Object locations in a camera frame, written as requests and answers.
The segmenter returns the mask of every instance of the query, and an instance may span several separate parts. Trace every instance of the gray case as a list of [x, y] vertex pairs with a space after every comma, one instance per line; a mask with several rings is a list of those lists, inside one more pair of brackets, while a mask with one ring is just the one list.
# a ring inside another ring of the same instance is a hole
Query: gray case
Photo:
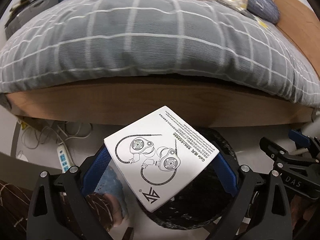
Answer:
[[58, 0], [37, 0], [21, 11], [5, 28], [7, 40], [34, 16], [58, 4]]

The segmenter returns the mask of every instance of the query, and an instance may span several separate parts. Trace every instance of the metal screw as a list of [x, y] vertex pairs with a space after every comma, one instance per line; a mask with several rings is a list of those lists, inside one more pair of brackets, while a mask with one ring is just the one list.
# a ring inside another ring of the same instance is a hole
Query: metal screw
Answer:
[[44, 177], [47, 176], [47, 175], [48, 175], [48, 173], [47, 173], [46, 171], [43, 171], [43, 172], [41, 172], [40, 177], [41, 177], [41, 178], [44, 178]]
[[241, 170], [243, 170], [244, 172], [248, 172], [250, 168], [247, 165], [242, 165]]
[[72, 166], [69, 170], [71, 173], [75, 173], [78, 171], [78, 167], [77, 166]]
[[278, 177], [278, 176], [279, 176], [279, 172], [278, 172], [278, 171], [273, 170], [273, 171], [272, 171], [272, 175], [273, 175], [273, 176], [275, 176], [275, 177]]

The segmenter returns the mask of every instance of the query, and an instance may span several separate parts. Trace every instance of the earphone box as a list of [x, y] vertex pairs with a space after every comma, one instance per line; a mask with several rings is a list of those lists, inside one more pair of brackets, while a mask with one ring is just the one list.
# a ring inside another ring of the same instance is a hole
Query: earphone box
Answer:
[[219, 153], [167, 106], [104, 142], [131, 190], [150, 212], [172, 199]]

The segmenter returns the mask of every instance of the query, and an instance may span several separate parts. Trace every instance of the blue gripper pad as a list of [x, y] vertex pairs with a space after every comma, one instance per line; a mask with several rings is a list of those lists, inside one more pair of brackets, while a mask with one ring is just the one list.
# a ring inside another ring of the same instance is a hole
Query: blue gripper pad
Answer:
[[111, 156], [106, 146], [101, 147], [97, 152], [97, 157], [83, 177], [83, 186], [81, 188], [83, 196], [94, 192], [110, 161]]
[[311, 145], [309, 138], [296, 130], [289, 130], [288, 136], [300, 147], [309, 148]]
[[220, 153], [213, 159], [212, 164], [225, 192], [234, 197], [238, 193], [237, 177], [229, 164]]

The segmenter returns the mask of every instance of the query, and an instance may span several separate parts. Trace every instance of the white power strip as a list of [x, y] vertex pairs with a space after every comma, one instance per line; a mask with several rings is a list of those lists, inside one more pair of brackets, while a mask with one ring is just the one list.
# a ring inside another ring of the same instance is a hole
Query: white power strip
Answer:
[[62, 173], [65, 173], [69, 168], [73, 165], [71, 160], [68, 157], [66, 148], [64, 147], [63, 144], [59, 145], [57, 148], [57, 153], [62, 169]]

